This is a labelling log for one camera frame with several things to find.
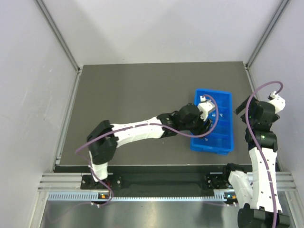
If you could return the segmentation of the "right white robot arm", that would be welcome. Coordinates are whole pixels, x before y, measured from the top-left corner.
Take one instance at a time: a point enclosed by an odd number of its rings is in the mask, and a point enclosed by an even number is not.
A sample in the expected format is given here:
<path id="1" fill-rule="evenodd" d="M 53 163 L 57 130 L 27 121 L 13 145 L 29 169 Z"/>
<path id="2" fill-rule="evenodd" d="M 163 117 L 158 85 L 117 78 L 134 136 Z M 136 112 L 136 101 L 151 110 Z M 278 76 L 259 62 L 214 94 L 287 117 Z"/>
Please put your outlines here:
<path id="1" fill-rule="evenodd" d="M 252 163 L 252 180 L 245 169 L 229 163 L 224 174 L 235 191 L 239 211 L 237 224 L 240 228 L 288 228 L 290 217 L 283 214 L 276 183 L 277 136 L 271 131 L 272 124 L 280 117 L 285 100 L 278 92 L 272 92 L 268 101 L 248 97 L 235 114 L 247 124 L 245 140 Z"/>

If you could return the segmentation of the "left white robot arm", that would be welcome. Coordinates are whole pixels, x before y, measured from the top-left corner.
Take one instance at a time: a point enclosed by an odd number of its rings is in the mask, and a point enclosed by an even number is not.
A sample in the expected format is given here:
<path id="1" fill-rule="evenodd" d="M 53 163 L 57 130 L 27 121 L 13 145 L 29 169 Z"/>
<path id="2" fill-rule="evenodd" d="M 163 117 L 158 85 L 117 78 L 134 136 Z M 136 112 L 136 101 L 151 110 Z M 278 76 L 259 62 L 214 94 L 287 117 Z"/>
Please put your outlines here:
<path id="1" fill-rule="evenodd" d="M 104 120 L 88 135 L 90 168 L 95 182 L 108 176 L 108 163 L 117 148 L 140 140 L 160 139 L 181 134 L 203 138 L 213 131 L 217 121 L 209 114 L 218 111 L 210 96 L 201 96 L 198 104 L 188 103 L 180 110 L 160 114 L 148 120 L 114 124 Z"/>

